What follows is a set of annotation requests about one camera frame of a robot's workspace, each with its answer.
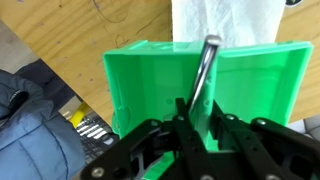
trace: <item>gray jacket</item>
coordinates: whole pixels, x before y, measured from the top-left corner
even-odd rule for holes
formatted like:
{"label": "gray jacket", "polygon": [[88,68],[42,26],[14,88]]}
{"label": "gray jacket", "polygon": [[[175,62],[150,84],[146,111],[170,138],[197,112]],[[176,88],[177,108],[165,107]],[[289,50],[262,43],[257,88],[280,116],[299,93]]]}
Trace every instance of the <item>gray jacket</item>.
{"label": "gray jacket", "polygon": [[84,164],[79,134],[42,89],[0,70],[0,179],[70,179]]}

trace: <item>fabric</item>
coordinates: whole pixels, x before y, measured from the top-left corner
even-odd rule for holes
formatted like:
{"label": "fabric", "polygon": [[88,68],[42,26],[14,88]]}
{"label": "fabric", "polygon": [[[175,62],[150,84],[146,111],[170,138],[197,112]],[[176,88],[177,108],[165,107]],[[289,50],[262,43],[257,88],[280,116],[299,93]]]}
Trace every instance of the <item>fabric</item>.
{"label": "fabric", "polygon": [[0,94],[0,179],[67,180],[84,166],[79,134],[39,86],[0,70]]}
{"label": "fabric", "polygon": [[76,95],[41,59],[22,67],[15,75],[32,81],[43,88],[45,98],[52,100],[56,109],[61,109]]}

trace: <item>metal grate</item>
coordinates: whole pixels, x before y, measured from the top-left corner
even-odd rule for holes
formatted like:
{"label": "metal grate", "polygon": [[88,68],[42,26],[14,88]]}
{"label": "metal grate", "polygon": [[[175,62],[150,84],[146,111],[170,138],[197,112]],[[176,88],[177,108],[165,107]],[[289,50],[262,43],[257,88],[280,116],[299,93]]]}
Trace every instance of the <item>metal grate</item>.
{"label": "metal grate", "polygon": [[119,140],[111,127],[94,112],[85,116],[76,130],[80,134],[87,163],[95,160]]}

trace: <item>yellow object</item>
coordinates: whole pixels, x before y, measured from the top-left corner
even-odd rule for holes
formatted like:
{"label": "yellow object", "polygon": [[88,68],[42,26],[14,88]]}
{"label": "yellow object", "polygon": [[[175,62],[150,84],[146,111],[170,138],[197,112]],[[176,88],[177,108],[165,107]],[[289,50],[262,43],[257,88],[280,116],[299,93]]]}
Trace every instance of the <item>yellow object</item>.
{"label": "yellow object", "polygon": [[89,111],[90,107],[87,103],[83,102],[77,111],[72,115],[70,122],[72,123],[73,127],[76,128],[78,124],[81,122],[83,117],[86,115],[86,113]]}

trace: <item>screw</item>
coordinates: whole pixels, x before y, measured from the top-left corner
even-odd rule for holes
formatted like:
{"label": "screw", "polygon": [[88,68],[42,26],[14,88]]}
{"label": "screw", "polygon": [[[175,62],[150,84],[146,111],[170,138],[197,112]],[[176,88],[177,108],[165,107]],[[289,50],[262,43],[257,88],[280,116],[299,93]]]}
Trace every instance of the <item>screw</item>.
{"label": "screw", "polygon": [[180,121],[183,121],[184,120],[184,117],[183,116],[178,116],[177,117]]}
{"label": "screw", "polygon": [[266,180],[281,180],[278,176],[273,175],[273,174],[268,174],[266,176]]}
{"label": "screw", "polygon": [[151,121],[151,126],[158,126],[159,123],[157,121]]}
{"label": "screw", "polygon": [[104,169],[101,167],[93,168],[91,176],[94,178],[101,178],[104,174]]}
{"label": "screw", "polygon": [[201,176],[200,180],[214,180],[214,179],[212,176],[206,174]]}
{"label": "screw", "polygon": [[258,119],[257,122],[261,125],[266,125],[266,121],[264,121],[263,119]]}
{"label": "screw", "polygon": [[228,114],[228,115],[226,116],[226,118],[229,119],[229,120],[234,120],[234,116],[232,116],[232,115],[230,115],[230,114]]}

